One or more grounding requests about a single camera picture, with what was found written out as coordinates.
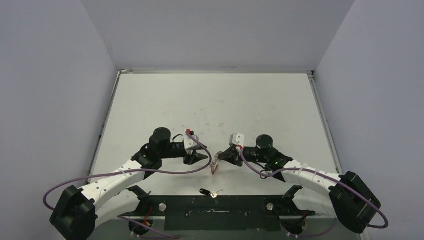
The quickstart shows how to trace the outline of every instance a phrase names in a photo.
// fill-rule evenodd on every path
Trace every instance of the white wall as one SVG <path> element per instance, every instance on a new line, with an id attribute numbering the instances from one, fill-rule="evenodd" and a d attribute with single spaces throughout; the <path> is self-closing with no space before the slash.
<path id="1" fill-rule="evenodd" d="M 388 216 L 373 239 L 423 238 L 423 67 L 424 1 L 356 0 L 315 72 L 342 168 Z"/>
<path id="2" fill-rule="evenodd" d="M 1 1 L 1 239 L 59 239 L 43 193 L 88 174 L 115 77 L 79 0 Z"/>
<path id="3" fill-rule="evenodd" d="M 118 68 L 314 70 L 354 0 L 81 0 Z"/>

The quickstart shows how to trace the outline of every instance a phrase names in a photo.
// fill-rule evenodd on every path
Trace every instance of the cable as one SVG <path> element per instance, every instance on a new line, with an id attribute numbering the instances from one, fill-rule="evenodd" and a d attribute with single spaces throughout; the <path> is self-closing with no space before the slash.
<path id="1" fill-rule="evenodd" d="M 201 168 L 198 168 L 196 170 L 191 170 L 191 171 L 182 171 L 182 172 L 175 172 L 175 171 L 163 171 L 163 170 L 156 170 L 156 169 L 131 169 L 131 170 L 125 170 L 125 171 L 118 171 L 118 172 L 111 172 L 111 173 L 103 173 L 103 174 L 97 174 L 97 175 L 91 175 L 91 176 L 82 176 L 82 177 L 77 177 L 65 182 L 62 182 L 54 187 L 52 187 L 51 189 L 49 189 L 44 196 L 42 197 L 42 202 L 44 203 L 44 205 L 46 206 L 46 208 L 50 209 L 50 210 L 55 210 L 54 207 L 50 206 L 47 203 L 47 196 L 53 192 L 54 190 L 65 186 L 67 184 L 70 183 L 74 183 L 74 182 L 78 182 L 81 180 L 88 180 L 88 179 L 93 179 L 93 178 L 103 178 L 103 177 L 111 177 L 111 176 L 116 176 L 116 175 L 121 175 L 121 174 L 126 174 L 126 173 L 136 173 L 136 172 L 153 172 L 153 173 L 161 173 L 161 174 L 172 174 L 172 175 L 186 175 L 186 174 L 193 174 L 193 173 L 197 173 L 202 171 L 203 169 L 209 167 L 209 165 L 212 163 L 212 155 L 209 152 L 209 150 L 201 143 L 199 142 L 197 139 L 195 139 L 194 137 L 192 137 L 190 135 L 191 131 L 190 129 L 187 129 L 186 131 L 187 135 L 189 138 L 191 138 L 195 143 L 197 143 L 203 150 L 205 150 L 205 152 L 207 153 L 207 155 L 209 156 L 209 162 L 202 166 Z"/>
<path id="2" fill-rule="evenodd" d="M 159 230 L 156 230 L 156 229 L 154 229 L 154 228 L 151 228 L 151 227 L 149 227 L 149 226 L 147 226 L 147 225 L 144 225 L 143 223 L 138 222 L 138 221 L 136 221 L 136 220 L 133 220 L 133 219 L 131 219 L 131 218 L 124 217 L 124 216 L 118 216 L 118 218 L 119 218 L 119 219 L 123 219 L 123 220 L 127 220 L 127 221 L 129 221 L 129 222 L 131 222 L 131 223 L 133 223 L 133 224 L 137 224 L 137 225 L 139 225 L 140 227 L 143 227 L 143 228 L 145 228 L 145 229 L 148 229 L 148 230 L 150 230 L 150 231 L 152 231 L 152 232 L 155 232 L 155 233 L 160 234 L 160 235 L 162 235 L 162 236 L 163 236 L 163 237 L 160 237 L 160 236 L 157 236 L 157 237 L 151 236 L 150 238 L 147 238 L 147 239 L 164 239 L 164 237 L 169 238 L 169 239 L 180 239 L 180 237 L 179 237 L 179 236 L 168 235 L 168 234 L 166 234 L 166 233 L 164 233 L 164 232 L 161 232 L 161 231 L 159 231 Z"/>
<path id="3" fill-rule="evenodd" d="M 264 166 L 262 166 L 261 164 L 259 164 L 259 163 L 255 162 L 255 161 L 252 161 L 252 164 L 256 164 L 256 165 L 258 165 L 260 168 L 262 168 L 264 171 L 267 171 L 267 170 L 265 169 L 265 167 L 264 167 Z"/>
<path id="4" fill-rule="evenodd" d="M 327 230 L 320 232 L 320 233 L 307 234 L 307 235 L 293 234 L 293 233 L 287 231 L 287 229 L 285 229 L 283 225 L 281 225 L 281 226 L 282 226 L 282 229 L 284 229 L 284 231 L 286 231 L 288 233 L 287 236 L 293 236 L 293 237 L 296 237 L 296 238 L 316 238 L 316 237 L 324 236 L 324 235 L 328 234 L 329 232 L 331 232 L 336 227 L 337 222 L 338 222 L 337 218 L 334 218 L 332 225 Z"/>
<path id="5" fill-rule="evenodd" d="M 144 217 L 143 224 L 146 224 L 146 217 Z M 135 231 L 139 227 L 143 227 L 143 226 L 136 224 L 136 226 L 133 227 L 132 230 L 131 230 L 131 235 L 134 234 L 134 235 L 137 236 L 137 238 L 140 238 L 140 239 L 169 239 L 169 237 L 167 237 L 167 236 L 144 236 L 144 235 L 138 235 L 138 234 L 135 233 Z"/>
<path id="6" fill-rule="evenodd" d="M 175 136 L 172 138 L 172 141 L 174 142 L 174 140 L 175 140 L 176 138 L 178 138 L 179 136 L 183 136 L 183 137 L 184 137 L 184 135 L 182 135 L 182 134 L 177 134 L 177 135 L 175 135 Z"/>
<path id="7" fill-rule="evenodd" d="M 243 160 L 243 162 L 246 164 L 246 166 L 248 166 L 253 172 L 263 176 L 263 177 L 273 177 L 274 175 L 281 173 L 281 172 L 286 172 L 286 171 L 299 171 L 299 168 L 282 168 L 282 169 L 278 169 L 277 171 L 271 173 L 271 174 L 263 174 L 260 171 L 256 170 L 252 165 L 250 165 L 248 163 L 248 161 L 246 160 L 243 151 L 244 148 L 242 146 L 238 146 L 241 149 L 240 155 L 241 155 L 241 160 Z M 367 227 L 369 228 L 373 228 L 373 229 L 386 229 L 389 226 L 389 220 L 387 219 L 386 215 L 384 215 L 384 213 L 378 208 L 376 207 L 374 204 L 372 204 L 370 201 L 368 201 L 364 196 L 362 196 L 361 194 L 359 194 L 359 192 L 355 191 L 353 188 L 351 188 L 350 186 L 344 184 L 343 182 L 336 180 L 332 177 L 329 177 L 325 174 L 322 174 L 320 172 L 315 172 L 313 170 L 304 168 L 303 171 L 308 172 L 308 173 L 312 173 L 312 174 L 316 174 L 324 179 L 330 180 L 340 186 L 342 186 L 343 188 L 349 190 L 350 192 L 352 192 L 354 195 L 356 195 L 358 198 L 360 198 L 362 201 L 364 201 L 367 205 L 369 205 L 372 209 L 374 209 L 378 214 L 380 214 L 380 216 L 383 218 L 384 220 L 384 225 L 371 225 L 369 224 Z"/>
<path id="8" fill-rule="evenodd" d="M 257 162 L 255 162 L 255 161 L 252 161 L 252 163 L 253 164 L 256 164 L 256 165 L 258 165 L 259 167 L 261 167 L 263 170 L 261 170 L 260 172 L 261 173 L 263 173 L 263 172 L 267 172 L 267 170 L 265 169 L 265 167 L 264 166 L 262 166 L 261 164 L 259 164 L 259 163 L 257 163 Z M 260 177 L 260 179 L 267 179 L 268 177 L 266 177 L 266 176 L 264 176 L 264 177 L 262 177 L 262 176 L 259 176 Z"/>
<path id="9" fill-rule="evenodd" d="M 152 214 L 152 212 L 153 212 L 153 206 L 150 206 L 150 211 L 147 213 L 147 215 L 146 216 L 144 216 L 144 221 L 143 221 L 143 223 L 144 224 L 146 224 L 146 225 L 148 225 L 149 227 L 150 227 L 150 225 L 148 224 L 148 222 L 147 222 L 147 218 L 148 217 L 150 217 L 150 215 Z"/>

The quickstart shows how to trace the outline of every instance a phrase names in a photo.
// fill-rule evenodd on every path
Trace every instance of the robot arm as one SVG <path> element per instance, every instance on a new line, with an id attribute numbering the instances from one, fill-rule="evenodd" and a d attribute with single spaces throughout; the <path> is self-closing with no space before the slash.
<path id="1" fill-rule="evenodd" d="M 100 224 L 133 212 L 148 194 L 138 186 L 130 186 L 159 170 L 162 159 L 184 158 L 184 164 L 192 165 L 208 158 L 197 153 L 201 147 L 193 139 L 199 138 L 191 131 L 187 133 L 190 136 L 184 136 L 183 142 L 171 142 L 171 132 L 164 127 L 158 128 L 149 143 L 114 172 L 97 175 L 104 178 L 83 187 L 72 185 L 66 188 L 53 210 L 50 223 L 65 239 L 84 240 Z"/>
<path id="2" fill-rule="evenodd" d="M 304 192 L 297 193 L 301 188 L 295 189 L 288 198 L 297 209 L 337 217 L 346 228 L 358 234 L 365 230 L 377 212 L 342 185 L 352 188 L 380 209 L 379 200 L 357 174 L 349 171 L 342 175 L 309 167 L 275 149 L 273 139 L 269 135 L 260 135 L 256 139 L 255 147 L 244 146 L 244 139 L 245 136 L 239 133 L 231 135 L 230 147 L 217 158 L 241 167 L 243 165 L 241 154 L 243 154 L 247 162 L 265 164 L 264 168 L 273 172 L 273 178 L 310 189 L 320 195 L 310 197 Z"/>

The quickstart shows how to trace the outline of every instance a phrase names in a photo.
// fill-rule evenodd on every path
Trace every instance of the metal screw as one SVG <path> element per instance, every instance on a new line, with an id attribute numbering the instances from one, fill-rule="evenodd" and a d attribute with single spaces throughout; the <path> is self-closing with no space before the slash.
<path id="1" fill-rule="evenodd" d="M 268 211 L 272 211 L 273 209 L 274 209 L 274 204 L 273 203 L 268 203 L 267 205 L 266 205 L 266 209 L 268 209 Z"/>
<path id="2" fill-rule="evenodd" d="M 165 203 L 159 204 L 159 211 L 163 212 L 167 209 L 167 205 Z"/>

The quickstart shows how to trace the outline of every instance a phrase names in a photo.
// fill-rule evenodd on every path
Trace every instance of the tabletop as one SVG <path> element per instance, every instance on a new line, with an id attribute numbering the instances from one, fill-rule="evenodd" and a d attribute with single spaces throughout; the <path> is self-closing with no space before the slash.
<path id="1" fill-rule="evenodd" d="M 283 154 L 336 173 L 307 74 L 127 73 L 120 75 L 112 99 L 92 174 L 116 170 L 159 127 L 172 136 L 191 129 L 212 156 L 229 147 L 233 133 L 244 134 L 245 146 L 252 147 L 257 136 L 267 134 Z M 190 171 L 206 163 L 164 159 L 161 170 Z M 292 186 L 223 161 L 215 175 L 209 168 L 189 175 L 155 173 L 138 185 L 152 195 L 199 195 L 200 189 L 223 190 L 222 195 L 282 195 Z"/>

